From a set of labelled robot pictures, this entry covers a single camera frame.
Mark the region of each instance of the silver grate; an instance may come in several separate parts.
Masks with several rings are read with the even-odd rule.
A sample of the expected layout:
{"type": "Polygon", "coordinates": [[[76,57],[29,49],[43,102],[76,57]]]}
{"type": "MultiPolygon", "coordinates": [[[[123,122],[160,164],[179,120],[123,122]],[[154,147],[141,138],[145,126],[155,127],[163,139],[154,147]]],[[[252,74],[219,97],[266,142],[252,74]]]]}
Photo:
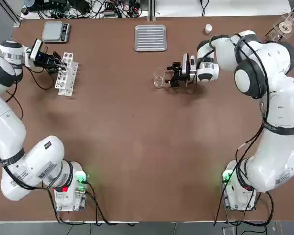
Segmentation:
{"type": "Polygon", "coordinates": [[[165,51],[167,34],[164,25],[138,25],[135,27],[135,50],[165,51]]]}

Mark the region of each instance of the glass beaker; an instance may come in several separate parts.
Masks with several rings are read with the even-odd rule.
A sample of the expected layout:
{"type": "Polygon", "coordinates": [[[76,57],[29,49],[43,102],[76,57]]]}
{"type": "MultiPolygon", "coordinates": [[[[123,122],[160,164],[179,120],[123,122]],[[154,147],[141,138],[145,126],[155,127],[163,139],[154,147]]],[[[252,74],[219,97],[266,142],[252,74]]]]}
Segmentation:
{"type": "Polygon", "coordinates": [[[280,42],[282,39],[287,40],[294,26],[294,12],[283,14],[280,19],[273,25],[273,28],[265,35],[267,41],[280,42]]]}
{"type": "Polygon", "coordinates": [[[166,71],[162,67],[157,67],[153,73],[154,85],[156,88],[162,88],[165,84],[166,71]]]}

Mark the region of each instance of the floor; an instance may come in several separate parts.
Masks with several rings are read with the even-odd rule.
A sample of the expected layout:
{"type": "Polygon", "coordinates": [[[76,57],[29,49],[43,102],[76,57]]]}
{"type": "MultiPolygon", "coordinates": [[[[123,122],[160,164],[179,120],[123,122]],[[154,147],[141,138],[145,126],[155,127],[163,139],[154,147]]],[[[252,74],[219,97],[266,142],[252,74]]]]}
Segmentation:
{"type": "MultiPolygon", "coordinates": [[[[222,235],[223,227],[228,225],[219,223],[213,227],[213,223],[140,223],[135,227],[127,224],[115,226],[102,225],[92,227],[92,235],[222,235]]],[[[25,223],[25,224],[0,224],[0,235],[66,235],[71,226],[57,223],[25,223]]],[[[267,227],[268,235],[294,235],[294,222],[281,222],[282,232],[272,222],[267,227]]],[[[255,229],[249,225],[240,225],[238,235],[244,230],[263,231],[262,228],[255,229]]],[[[90,225],[75,226],[69,235],[88,235],[90,225]]]]}
{"type": "MultiPolygon", "coordinates": [[[[294,0],[289,0],[291,8],[294,6],[294,0]]],[[[12,32],[12,22],[8,18],[3,18],[3,11],[0,9],[0,42],[10,37],[12,32]]],[[[222,228],[229,226],[223,223],[213,227],[212,223],[140,223],[135,227],[127,224],[116,226],[102,225],[92,227],[92,234],[98,235],[222,235],[222,228]]],[[[268,235],[294,235],[294,222],[281,222],[282,232],[279,232],[275,222],[268,225],[268,235]]],[[[57,223],[8,223],[0,224],[0,235],[66,235],[70,226],[57,223]]],[[[248,225],[241,225],[238,228],[238,234],[244,230],[254,230],[248,225]]],[[[87,235],[90,231],[90,225],[75,226],[70,230],[70,235],[87,235]]]]}

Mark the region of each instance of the label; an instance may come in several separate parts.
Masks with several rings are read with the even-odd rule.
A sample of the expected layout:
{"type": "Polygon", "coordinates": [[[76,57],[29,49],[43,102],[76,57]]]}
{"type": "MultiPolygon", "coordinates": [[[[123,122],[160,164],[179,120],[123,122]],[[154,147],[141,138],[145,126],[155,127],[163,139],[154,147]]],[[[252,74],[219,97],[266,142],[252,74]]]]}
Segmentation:
{"type": "Polygon", "coordinates": [[[45,147],[45,149],[48,149],[51,145],[52,145],[52,144],[51,144],[51,142],[49,141],[48,143],[46,143],[46,144],[44,145],[44,147],[45,147]]]}
{"type": "MultiPolygon", "coordinates": [[[[16,173],[13,174],[18,180],[23,181],[24,183],[26,183],[26,181],[29,181],[31,179],[31,175],[29,174],[28,170],[26,167],[21,166],[19,167],[19,169],[17,170],[16,173]]],[[[11,185],[13,187],[16,187],[18,184],[12,180],[11,185]]]]}
{"type": "Polygon", "coordinates": [[[280,175],[280,177],[275,180],[275,186],[278,186],[284,182],[286,182],[290,178],[290,169],[287,169],[284,173],[280,175]]]}
{"type": "Polygon", "coordinates": [[[38,171],[38,173],[36,174],[36,177],[40,178],[40,179],[44,179],[46,175],[49,175],[50,172],[53,171],[53,169],[55,169],[57,165],[52,163],[51,161],[48,161],[44,167],[38,171]]]}

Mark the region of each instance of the brown table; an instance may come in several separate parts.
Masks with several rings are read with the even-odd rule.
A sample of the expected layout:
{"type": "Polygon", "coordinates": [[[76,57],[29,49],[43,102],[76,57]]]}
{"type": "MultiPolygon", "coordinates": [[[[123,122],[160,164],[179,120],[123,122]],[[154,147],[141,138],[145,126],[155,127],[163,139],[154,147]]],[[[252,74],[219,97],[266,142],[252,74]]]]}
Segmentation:
{"type": "MultiPolygon", "coordinates": [[[[40,90],[24,71],[16,97],[24,109],[25,149],[47,135],[58,136],[65,159],[78,161],[90,175],[109,220],[212,221],[222,171],[260,126],[258,101],[237,90],[230,72],[220,71],[217,81],[200,83],[195,95],[187,95],[183,89],[155,89],[153,71],[182,60],[185,52],[196,54],[198,43],[210,37],[203,34],[206,24],[213,27],[211,36],[247,29],[262,36],[276,19],[158,18],[156,24],[167,27],[163,53],[134,51],[134,28],[149,24],[146,18],[69,21],[69,43],[50,44],[48,52],[74,53],[79,70],[73,96],[40,90]]],[[[41,37],[43,25],[42,20],[22,21],[13,38],[30,46],[41,37]]],[[[290,42],[294,46],[294,35],[290,42]]],[[[50,84],[46,74],[36,77],[42,85],[50,84]]],[[[10,105],[20,113],[14,101],[10,105]]],[[[274,219],[294,220],[294,178],[272,194],[274,219]]],[[[263,196],[245,219],[266,220],[268,211],[263,196]]],[[[241,219],[241,214],[230,217],[241,219]]],[[[94,206],[89,201],[86,212],[64,218],[94,221],[94,206]]],[[[223,208],[219,219],[225,220],[223,208]]],[[[0,190],[0,220],[55,218],[46,192],[12,202],[0,190]]]]}

